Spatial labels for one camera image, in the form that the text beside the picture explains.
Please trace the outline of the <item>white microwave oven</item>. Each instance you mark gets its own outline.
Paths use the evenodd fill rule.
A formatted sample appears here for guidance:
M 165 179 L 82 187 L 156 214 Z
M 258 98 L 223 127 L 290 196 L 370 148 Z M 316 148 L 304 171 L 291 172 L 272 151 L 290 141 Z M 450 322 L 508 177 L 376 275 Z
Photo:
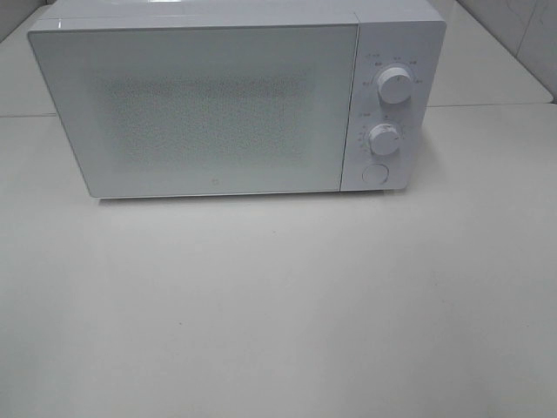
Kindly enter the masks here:
M 329 192 L 399 190 L 414 167 L 426 105 L 439 62 L 446 23 L 426 1 L 58 1 L 30 28 L 33 31 L 186 30 L 354 25 L 358 29 L 352 89 L 339 189 Z M 412 95 L 387 104 L 377 76 L 400 64 L 413 79 Z M 399 149 L 372 153 L 368 133 L 396 125 Z M 382 185 L 368 185 L 363 171 L 388 167 Z

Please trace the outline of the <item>round white door button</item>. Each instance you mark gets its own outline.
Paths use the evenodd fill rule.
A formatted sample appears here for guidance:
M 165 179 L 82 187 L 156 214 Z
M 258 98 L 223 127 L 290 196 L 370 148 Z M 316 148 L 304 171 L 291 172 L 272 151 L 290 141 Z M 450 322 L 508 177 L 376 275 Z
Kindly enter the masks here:
M 362 180 L 368 185 L 382 185 L 389 176 L 389 169 L 382 164 L 369 165 L 362 173 Z

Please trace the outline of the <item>white microwave knob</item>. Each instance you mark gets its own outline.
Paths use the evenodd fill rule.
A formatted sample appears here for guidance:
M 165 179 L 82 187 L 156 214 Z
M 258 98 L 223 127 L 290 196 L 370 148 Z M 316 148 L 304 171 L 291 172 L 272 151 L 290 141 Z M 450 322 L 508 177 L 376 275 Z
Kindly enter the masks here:
M 396 64 L 384 69 L 376 79 L 379 97 L 389 105 L 405 102 L 412 95 L 413 79 L 406 67 Z
M 384 123 L 374 126 L 367 137 L 372 153 L 387 156 L 399 149 L 402 134 L 396 125 Z

